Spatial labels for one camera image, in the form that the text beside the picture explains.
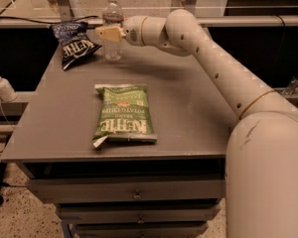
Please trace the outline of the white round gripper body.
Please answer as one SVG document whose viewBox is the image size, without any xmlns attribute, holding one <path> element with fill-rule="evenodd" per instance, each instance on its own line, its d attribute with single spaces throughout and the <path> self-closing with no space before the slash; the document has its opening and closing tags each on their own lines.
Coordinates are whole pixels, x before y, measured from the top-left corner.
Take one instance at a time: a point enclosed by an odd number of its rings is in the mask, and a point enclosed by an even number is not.
<svg viewBox="0 0 298 238">
<path fill-rule="evenodd" d="M 126 41 L 133 46 L 143 47 L 142 26 L 147 19 L 146 16 L 132 16 L 123 23 L 123 31 Z"/>
</svg>

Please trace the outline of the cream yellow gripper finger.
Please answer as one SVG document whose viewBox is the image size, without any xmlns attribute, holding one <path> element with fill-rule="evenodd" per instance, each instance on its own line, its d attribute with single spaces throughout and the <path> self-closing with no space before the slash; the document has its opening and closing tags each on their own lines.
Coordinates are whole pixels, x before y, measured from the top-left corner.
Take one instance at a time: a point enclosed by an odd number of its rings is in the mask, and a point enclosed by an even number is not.
<svg viewBox="0 0 298 238">
<path fill-rule="evenodd" d="M 119 25 L 101 26 L 95 31 L 102 40 L 120 43 L 125 38 L 125 33 Z"/>
</svg>

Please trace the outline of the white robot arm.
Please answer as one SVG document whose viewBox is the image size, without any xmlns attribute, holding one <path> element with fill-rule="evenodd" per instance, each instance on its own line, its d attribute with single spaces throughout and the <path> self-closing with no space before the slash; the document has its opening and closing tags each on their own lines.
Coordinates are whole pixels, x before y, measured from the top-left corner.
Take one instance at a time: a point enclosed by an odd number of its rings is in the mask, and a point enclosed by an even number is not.
<svg viewBox="0 0 298 238">
<path fill-rule="evenodd" d="M 193 56 L 238 118 L 225 154 L 227 238 L 298 238 L 298 108 L 226 52 L 195 16 L 133 16 L 108 41 Z"/>
</svg>

